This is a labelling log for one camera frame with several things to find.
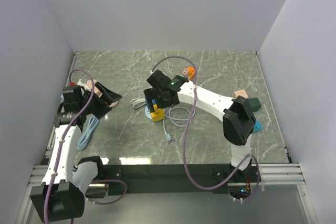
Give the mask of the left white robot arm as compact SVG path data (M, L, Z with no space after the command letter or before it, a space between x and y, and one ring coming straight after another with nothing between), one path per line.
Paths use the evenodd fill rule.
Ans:
M74 170L76 145L82 136L87 115L100 119L111 105L122 99L100 82L89 86L70 84L62 92L54 119L55 142L41 185L32 188L30 198L43 223L79 218L85 208L85 193L91 184L104 179L99 156L80 160Z

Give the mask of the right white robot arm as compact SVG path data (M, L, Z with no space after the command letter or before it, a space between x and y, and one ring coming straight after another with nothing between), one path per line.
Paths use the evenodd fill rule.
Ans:
M230 98L214 93L184 76L170 79L159 70L146 81L151 86L144 90L150 112L187 103L218 118L223 123L224 138L231 146L232 179L241 182L249 175L252 160L250 143L256 118L246 98Z

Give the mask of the pink round socket base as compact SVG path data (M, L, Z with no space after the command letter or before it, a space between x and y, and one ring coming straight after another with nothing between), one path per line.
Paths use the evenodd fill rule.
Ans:
M111 103L111 104L109 105L109 107L110 107L110 108L113 108L113 107L117 106L118 103L119 103L119 101L113 102L113 103Z

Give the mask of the yellow cube socket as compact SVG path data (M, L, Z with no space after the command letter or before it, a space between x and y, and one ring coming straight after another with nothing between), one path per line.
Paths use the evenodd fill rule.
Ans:
M159 122L164 119L165 112L163 109L158 108L156 104L153 105L154 112L150 113L153 122Z

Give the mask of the peach cube socket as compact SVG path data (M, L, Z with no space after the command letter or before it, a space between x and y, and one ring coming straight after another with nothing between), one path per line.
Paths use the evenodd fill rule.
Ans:
M249 98L247 92L244 89L237 90L234 92L234 98L237 98L239 96L244 97L245 99Z

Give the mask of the bright blue plug adapter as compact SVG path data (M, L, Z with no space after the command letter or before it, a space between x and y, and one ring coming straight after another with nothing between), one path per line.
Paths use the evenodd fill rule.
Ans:
M259 121L256 121L254 125L254 133L260 132L263 129L262 124Z

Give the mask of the dark green cube socket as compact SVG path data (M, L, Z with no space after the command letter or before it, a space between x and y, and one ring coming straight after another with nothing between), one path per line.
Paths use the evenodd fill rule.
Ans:
M253 112L257 112L261 109L261 103L258 98L248 98L248 102Z

